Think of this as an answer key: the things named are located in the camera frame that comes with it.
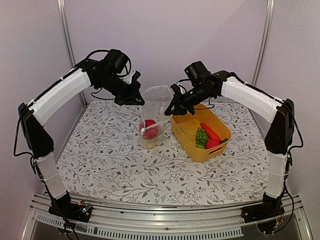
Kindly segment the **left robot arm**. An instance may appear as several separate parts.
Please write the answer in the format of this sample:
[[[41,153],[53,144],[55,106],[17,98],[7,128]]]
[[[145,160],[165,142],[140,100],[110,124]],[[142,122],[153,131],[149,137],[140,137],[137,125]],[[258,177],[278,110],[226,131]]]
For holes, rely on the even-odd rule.
[[[130,58],[117,49],[105,50],[101,60],[89,55],[29,103],[18,107],[17,130],[22,130],[29,151],[30,165],[44,184],[51,199],[49,213],[87,223],[92,214],[90,203],[73,203],[66,190],[54,156],[54,140],[45,130],[48,120],[69,100],[87,88],[104,89],[114,96],[114,103],[142,106],[140,72],[132,70]]]

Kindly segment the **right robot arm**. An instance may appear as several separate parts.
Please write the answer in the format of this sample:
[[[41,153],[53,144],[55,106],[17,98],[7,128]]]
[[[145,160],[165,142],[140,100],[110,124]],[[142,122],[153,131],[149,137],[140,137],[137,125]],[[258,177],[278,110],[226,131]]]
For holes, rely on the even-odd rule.
[[[282,100],[241,80],[236,73],[220,70],[211,73],[201,61],[185,68],[193,88],[181,92],[174,83],[173,99],[165,110],[166,116],[194,115],[194,107],[210,98],[225,97],[235,101],[264,118],[270,127],[264,138],[269,156],[268,183],[262,203],[242,208],[245,223],[265,221],[283,216],[284,194],[288,194],[286,180],[292,166],[293,135],[299,130],[295,119],[294,102]]]

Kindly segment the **clear zip top bag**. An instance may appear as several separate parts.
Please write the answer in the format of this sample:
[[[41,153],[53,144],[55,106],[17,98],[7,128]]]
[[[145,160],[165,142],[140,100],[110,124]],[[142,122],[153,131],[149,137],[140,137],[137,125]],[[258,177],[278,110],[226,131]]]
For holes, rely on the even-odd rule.
[[[158,140],[159,143],[162,140],[167,124],[171,119],[171,116],[165,115],[164,112],[172,101],[173,96],[170,88],[167,85],[158,85],[146,89],[142,93],[142,98],[145,104],[139,107],[140,120],[138,135],[141,146],[145,148],[143,146],[143,140],[146,140],[143,138],[143,133],[145,130],[158,126],[158,136],[153,140]],[[154,120],[156,124],[140,130],[140,124],[144,123],[145,120]]]

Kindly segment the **yellow toy lemon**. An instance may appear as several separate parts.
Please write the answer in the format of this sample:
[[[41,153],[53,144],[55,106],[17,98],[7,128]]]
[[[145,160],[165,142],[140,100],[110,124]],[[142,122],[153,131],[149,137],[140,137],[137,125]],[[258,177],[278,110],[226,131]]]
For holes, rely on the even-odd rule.
[[[142,143],[146,149],[152,149],[158,145],[159,141],[156,139],[144,139]]]

